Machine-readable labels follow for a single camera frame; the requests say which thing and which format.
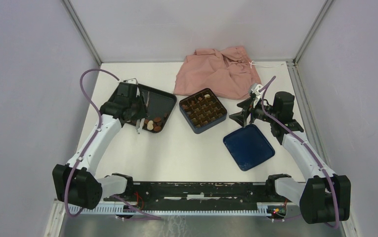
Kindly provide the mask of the pink cloth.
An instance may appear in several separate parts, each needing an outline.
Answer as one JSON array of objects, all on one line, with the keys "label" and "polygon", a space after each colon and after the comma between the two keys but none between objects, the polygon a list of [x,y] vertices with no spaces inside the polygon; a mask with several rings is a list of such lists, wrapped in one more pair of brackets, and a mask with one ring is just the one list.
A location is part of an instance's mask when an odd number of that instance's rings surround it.
[{"label": "pink cloth", "polygon": [[209,88],[222,98],[244,100],[249,97],[249,89],[261,84],[261,79],[252,59],[243,46],[233,46],[224,50],[201,48],[187,55],[180,67],[173,93],[192,95]]}]

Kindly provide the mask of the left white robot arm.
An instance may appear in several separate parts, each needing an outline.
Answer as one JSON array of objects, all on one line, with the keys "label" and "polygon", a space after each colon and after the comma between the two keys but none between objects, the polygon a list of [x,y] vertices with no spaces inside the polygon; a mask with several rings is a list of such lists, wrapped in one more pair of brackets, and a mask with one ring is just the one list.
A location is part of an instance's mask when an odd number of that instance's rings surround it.
[{"label": "left white robot arm", "polygon": [[120,82],[110,101],[97,109],[98,122],[82,147],[65,165],[57,164],[52,177],[56,196],[65,205],[94,209],[100,201],[117,195],[122,201],[134,196],[132,179],[121,174],[111,174],[96,179],[97,167],[113,138],[127,122],[135,122],[140,133],[148,116],[146,99],[136,79]]}]

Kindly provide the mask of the black chocolate tray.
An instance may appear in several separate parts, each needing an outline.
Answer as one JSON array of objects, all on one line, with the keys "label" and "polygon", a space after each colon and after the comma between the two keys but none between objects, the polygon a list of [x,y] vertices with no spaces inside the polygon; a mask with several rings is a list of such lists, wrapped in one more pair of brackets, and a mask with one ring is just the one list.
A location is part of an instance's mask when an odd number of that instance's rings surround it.
[{"label": "black chocolate tray", "polygon": [[[171,93],[140,83],[139,85],[136,85],[120,82],[108,101],[101,106],[100,113],[119,119],[121,125],[124,125],[126,123],[122,123],[123,112],[130,106],[131,99],[143,95],[146,101],[146,94],[148,92],[150,92],[149,107],[147,109],[148,115],[145,119],[142,130],[151,133],[159,133],[163,129],[177,102],[176,96]],[[136,124],[128,122],[127,124],[130,124],[135,128],[137,127]]]}]

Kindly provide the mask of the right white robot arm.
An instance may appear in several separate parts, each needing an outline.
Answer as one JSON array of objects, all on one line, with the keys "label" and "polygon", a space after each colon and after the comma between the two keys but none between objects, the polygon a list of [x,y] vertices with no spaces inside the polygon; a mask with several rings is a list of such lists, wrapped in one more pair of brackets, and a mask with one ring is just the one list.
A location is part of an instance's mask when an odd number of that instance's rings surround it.
[{"label": "right white robot arm", "polygon": [[285,197],[296,204],[302,218],[308,224],[326,223],[336,228],[350,217],[351,182],[346,175],[337,175],[314,151],[307,141],[301,125],[293,118],[295,96],[279,91],[273,104],[251,93],[237,104],[242,110],[230,115],[230,119],[242,127],[256,119],[268,122],[272,135],[291,154],[306,179],[305,184],[287,174],[271,175],[265,187],[270,201]]}]

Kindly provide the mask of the blue chocolate box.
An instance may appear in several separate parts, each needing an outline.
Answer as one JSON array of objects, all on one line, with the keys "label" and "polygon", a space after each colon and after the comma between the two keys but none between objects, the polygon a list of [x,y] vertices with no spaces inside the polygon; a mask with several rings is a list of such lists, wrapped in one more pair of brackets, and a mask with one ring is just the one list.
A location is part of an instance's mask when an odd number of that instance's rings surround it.
[{"label": "blue chocolate box", "polygon": [[179,102],[179,109],[194,133],[200,134],[227,118],[227,110],[209,88]]}]

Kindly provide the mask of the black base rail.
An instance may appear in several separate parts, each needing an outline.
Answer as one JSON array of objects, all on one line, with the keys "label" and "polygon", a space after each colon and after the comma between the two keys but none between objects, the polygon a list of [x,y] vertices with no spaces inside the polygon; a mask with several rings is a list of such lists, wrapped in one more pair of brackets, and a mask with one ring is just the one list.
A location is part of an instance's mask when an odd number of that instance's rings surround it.
[{"label": "black base rail", "polygon": [[254,210],[286,200],[262,182],[134,182],[118,196],[143,211]]}]

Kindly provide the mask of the silver metal tongs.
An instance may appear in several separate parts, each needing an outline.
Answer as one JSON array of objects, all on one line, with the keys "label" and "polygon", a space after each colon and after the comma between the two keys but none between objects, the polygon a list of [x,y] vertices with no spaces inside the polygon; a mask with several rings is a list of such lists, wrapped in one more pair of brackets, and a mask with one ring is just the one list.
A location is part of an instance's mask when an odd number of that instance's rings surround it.
[{"label": "silver metal tongs", "polygon": [[[146,99],[146,101],[145,101],[145,107],[146,107],[146,109],[148,109],[148,107],[149,107],[149,101],[150,101],[150,92],[148,92],[148,93],[146,94],[146,97],[147,97],[147,99]],[[140,134],[140,132],[141,132],[143,126],[144,126],[145,119],[146,119],[146,118],[141,118],[141,119],[139,119],[139,120],[137,121],[137,123],[136,123],[136,125],[137,125],[137,127],[136,127],[136,132],[137,132],[137,134]]]}]

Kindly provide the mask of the blue box lid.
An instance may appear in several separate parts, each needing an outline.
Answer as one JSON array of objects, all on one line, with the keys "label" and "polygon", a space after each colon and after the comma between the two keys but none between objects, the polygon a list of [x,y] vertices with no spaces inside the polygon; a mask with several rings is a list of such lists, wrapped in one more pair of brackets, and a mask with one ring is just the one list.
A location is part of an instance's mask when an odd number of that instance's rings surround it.
[{"label": "blue box lid", "polygon": [[237,129],[223,138],[223,143],[241,171],[248,171],[275,155],[275,150],[254,124]]}]

